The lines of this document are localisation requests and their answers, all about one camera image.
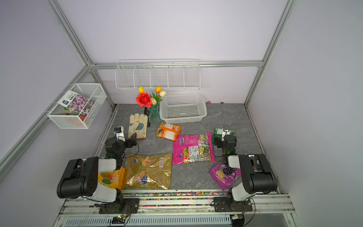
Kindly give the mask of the purple grape candy bag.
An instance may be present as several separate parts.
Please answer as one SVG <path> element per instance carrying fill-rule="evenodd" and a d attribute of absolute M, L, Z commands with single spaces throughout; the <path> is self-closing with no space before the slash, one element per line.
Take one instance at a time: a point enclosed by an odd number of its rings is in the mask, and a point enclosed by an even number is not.
<path fill-rule="evenodd" d="M 241 177 L 239 168 L 231 168 L 219 161 L 210 171 L 210 176 L 218 184 L 221 190 L 227 190 L 237 179 Z"/>

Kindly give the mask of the aluminium mounting rail frame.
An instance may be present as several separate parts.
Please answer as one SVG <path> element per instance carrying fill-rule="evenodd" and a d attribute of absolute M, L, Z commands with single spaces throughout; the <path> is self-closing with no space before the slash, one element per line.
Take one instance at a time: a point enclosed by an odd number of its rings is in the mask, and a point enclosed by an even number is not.
<path fill-rule="evenodd" d="M 288 194 L 258 194 L 230 205 L 227 193 L 203 190 L 124 190 L 124 209 L 104 212 L 86 199 L 67 199 L 56 227 L 218 227 L 301 225 Z"/>

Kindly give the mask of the yellow orange candy bag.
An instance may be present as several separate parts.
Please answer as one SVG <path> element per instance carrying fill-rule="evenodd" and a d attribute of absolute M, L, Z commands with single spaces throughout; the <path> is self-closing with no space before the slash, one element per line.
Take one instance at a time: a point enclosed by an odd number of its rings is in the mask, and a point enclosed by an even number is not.
<path fill-rule="evenodd" d="M 98 182 L 112 189 L 123 189 L 126 169 L 121 167 L 119 170 L 112 172 L 103 172 L 98 174 Z"/>

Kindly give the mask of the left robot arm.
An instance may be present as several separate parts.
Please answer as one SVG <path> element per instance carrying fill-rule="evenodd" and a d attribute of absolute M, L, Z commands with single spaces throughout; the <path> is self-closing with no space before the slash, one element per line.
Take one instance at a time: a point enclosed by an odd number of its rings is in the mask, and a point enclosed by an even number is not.
<path fill-rule="evenodd" d="M 123 194 L 119 189 L 109 188 L 98 181 L 98 174 L 120 170 L 125 158 L 125 150 L 137 145 L 134 133 L 125 141 L 109 138 L 105 142 L 110 158 L 90 157 L 72 159 L 68 162 L 57 186 L 57 196 L 61 199 L 86 198 L 106 204 L 123 204 Z"/>

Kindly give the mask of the pink fruit candy bag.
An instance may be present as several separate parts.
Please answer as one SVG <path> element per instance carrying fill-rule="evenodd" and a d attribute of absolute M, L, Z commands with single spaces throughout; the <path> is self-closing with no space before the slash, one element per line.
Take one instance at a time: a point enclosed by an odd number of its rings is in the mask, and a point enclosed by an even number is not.
<path fill-rule="evenodd" d="M 215 162 L 211 133 L 178 135 L 173 141 L 172 164 L 201 161 Z"/>

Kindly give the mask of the cream work glove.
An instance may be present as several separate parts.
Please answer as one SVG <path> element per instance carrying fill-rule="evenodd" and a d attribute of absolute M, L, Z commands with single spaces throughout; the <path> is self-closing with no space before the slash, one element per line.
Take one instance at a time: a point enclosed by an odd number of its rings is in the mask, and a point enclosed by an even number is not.
<path fill-rule="evenodd" d="M 145 114 L 130 115 L 128 138 L 144 140 L 147 137 L 148 116 Z"/>

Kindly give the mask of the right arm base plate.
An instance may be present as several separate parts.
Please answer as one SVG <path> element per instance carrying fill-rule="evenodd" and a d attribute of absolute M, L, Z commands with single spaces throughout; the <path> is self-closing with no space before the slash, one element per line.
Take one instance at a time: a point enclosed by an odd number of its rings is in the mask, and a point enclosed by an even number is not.
<path fill-rule="evenodd" d="M 215 212 L 250 212 L 253 207 L 249 201 L 234 201 L 229 197 L 214 197 L 211 203 Z"/>

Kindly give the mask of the gold candy bag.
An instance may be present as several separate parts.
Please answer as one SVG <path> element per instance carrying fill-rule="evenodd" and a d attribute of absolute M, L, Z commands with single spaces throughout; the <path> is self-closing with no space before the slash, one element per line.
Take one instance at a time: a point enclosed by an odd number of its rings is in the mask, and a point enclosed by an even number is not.
<path fill-rule="evenodd" d="M 127 155 L 123 188 L 169 189 L 171 185 L 172 154 Z"/>

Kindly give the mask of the glass vase with flowers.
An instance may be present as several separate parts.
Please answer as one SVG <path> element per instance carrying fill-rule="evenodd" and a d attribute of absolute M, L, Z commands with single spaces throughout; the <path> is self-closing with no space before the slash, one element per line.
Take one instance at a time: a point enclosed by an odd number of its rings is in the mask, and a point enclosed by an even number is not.
<path fill-rule="evenodd" d="M 156 124 L 160 119 L 160 103 L 166 96 L 166 91 L 161 86 L 156 87 L 155 92 L 147 93 L 143 87 L 139 87 L 139 94 L 136 102 L 140 107 L 144 107 L 144 113 L 148 116 L 149 122 Z"/>

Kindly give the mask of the purple flower seed packet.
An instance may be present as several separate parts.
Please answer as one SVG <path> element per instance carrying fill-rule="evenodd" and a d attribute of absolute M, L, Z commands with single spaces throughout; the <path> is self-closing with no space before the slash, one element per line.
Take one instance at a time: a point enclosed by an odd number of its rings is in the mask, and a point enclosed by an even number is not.
<path fill-rule="evenodd" d="M 94 101 L 72 90 L 68 90 L 57 103 L 67 113 L 76 113 L 85 117 L 87 117 L 94 105 Z"/>

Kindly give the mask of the white plastic basket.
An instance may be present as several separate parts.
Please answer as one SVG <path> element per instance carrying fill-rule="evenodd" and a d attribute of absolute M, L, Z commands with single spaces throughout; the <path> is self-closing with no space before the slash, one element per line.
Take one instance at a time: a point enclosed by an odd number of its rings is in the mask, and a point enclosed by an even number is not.
<path fill-rule="evenodd" d="M 160 103 L 160 118 L 167 124 L 200 122 L 207 116 L 201 93 L 166 95 Z"/>

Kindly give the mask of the green candy packet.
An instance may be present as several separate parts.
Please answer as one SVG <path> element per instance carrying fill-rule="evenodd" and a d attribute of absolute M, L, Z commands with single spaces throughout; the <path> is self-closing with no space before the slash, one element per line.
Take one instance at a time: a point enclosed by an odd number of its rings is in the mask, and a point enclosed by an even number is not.
<path fill-rule="evenodd" d="M 214 139 L 221 139 L 223 137 L 223 129 L 222 128 L 215 128 L 212 136 L 212 140 Z M 230 131 L 231 135 L 236 135 L 236 131 Z"/>

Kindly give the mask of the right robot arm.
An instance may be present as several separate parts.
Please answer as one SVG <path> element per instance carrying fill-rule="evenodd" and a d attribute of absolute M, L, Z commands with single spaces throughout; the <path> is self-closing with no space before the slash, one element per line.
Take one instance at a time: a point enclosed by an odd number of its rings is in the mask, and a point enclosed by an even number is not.
<path fill-rule="evenodd" d="M 214 143 L 222 149 L 222 163 L 227 170 L 241 173 L 242 182 L 228 193 L 230 203 L 246 202 L 255 195 L 276 191 L 278 182 L 266 155 L 238 155 L 235 152 L 236 142 L 234 135 L 225 135 Z"/>

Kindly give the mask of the orange white snack packet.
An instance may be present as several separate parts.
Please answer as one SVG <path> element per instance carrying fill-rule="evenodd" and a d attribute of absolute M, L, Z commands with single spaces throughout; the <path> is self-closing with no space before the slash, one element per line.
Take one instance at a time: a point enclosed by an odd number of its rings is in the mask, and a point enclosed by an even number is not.
<path fill-rule="evenodd" d="M 162 123 L 158 127 L 156 136 L 171 141 L 176 141 L 177 136 L 179 135 L 181 129 L 182 127 L 179 125 Z"/>

